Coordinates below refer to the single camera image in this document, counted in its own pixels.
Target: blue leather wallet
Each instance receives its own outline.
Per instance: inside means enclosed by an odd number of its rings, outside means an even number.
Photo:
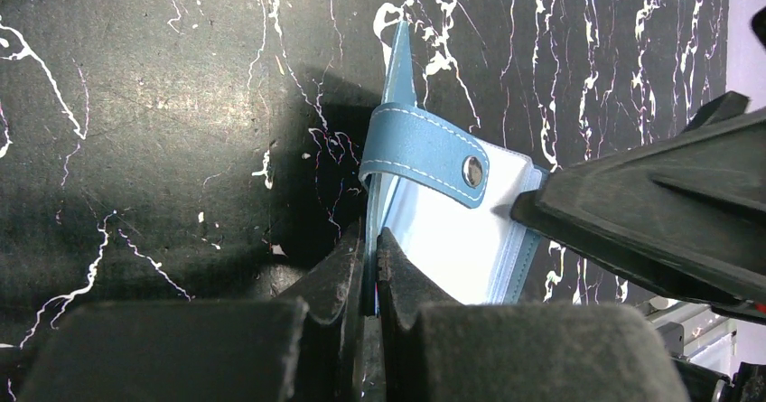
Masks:
[[[397,27],[360,165],[367,267],[375,270],[376,238],[389,228],[407,258],[459,302],[515,303],[539,236],[511,220],[510,207],[546,172],[416,106],[408,30]]]

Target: blue leather flap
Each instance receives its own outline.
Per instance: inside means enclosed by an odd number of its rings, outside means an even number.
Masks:
[[[468,157],[481,164],[481,181],[463,179]],[[373,173],[406,177],[441,192],[468,208],[481,204],[490,176],[490,161],[475,138],[420,108],[390,102],[375,109],[369,121],[360,180]]]

